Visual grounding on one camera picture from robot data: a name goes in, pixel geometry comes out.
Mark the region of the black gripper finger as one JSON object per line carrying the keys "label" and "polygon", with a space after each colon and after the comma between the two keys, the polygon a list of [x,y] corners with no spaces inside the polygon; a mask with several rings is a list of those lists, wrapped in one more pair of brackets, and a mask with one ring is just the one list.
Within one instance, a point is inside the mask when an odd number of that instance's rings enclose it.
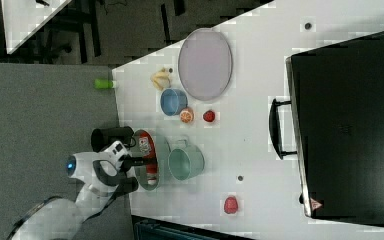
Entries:
{"label": "black gripper finger", "polygon": [[157,164],[157,159],[156,158],[151,158],[151,159],[141,159],[135,162],[135,166],[146,166],[146,165],[155,165]]}

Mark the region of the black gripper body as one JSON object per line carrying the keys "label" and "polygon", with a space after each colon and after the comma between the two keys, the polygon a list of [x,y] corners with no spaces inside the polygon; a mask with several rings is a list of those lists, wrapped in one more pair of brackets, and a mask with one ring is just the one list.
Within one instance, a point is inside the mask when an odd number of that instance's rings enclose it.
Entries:
{"label": "black gripper body", "polygon": [[134,165],[134,163],[135,163],[134,157],[131,157],[130,155],[123,156],[121,158],[120,170],[122,172],[127,172]]}

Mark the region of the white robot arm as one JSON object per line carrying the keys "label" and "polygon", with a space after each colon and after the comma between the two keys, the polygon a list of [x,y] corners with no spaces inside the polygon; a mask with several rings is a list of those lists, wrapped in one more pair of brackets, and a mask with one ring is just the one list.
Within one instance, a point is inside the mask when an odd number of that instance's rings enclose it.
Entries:
{"label": "white robot arm", "polygon": [[76,198],[45,199],[14,224],[6,240],[72,240],[83,223],[100,215],[117,197],[138,189],[138,180],[126,175],[130,168],[156,162],[156,157],[134,157],[118,140],[99,152],[70,155],[65,169],[80,183]]}

